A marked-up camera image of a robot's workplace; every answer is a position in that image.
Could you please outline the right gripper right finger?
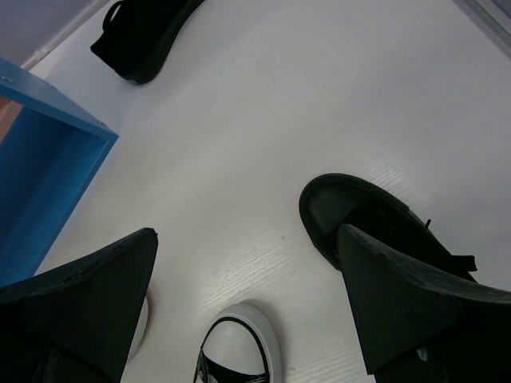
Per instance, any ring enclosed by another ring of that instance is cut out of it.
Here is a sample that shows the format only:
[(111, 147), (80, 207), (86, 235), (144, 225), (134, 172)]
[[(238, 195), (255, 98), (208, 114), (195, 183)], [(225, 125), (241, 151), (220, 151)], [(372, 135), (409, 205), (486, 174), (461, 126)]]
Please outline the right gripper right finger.
[(337, 233), (368, 374), (377, 382), (508, 382), (510, 293), (404, 255), (359, 229)]

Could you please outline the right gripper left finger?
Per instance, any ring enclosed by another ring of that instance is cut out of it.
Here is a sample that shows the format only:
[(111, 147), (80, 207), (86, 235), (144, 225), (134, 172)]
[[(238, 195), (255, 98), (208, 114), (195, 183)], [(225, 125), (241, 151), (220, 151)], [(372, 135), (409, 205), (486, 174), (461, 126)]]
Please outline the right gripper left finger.
[(1, 289), (3, 382), (119, 382), (158, 248), (143, 228)]

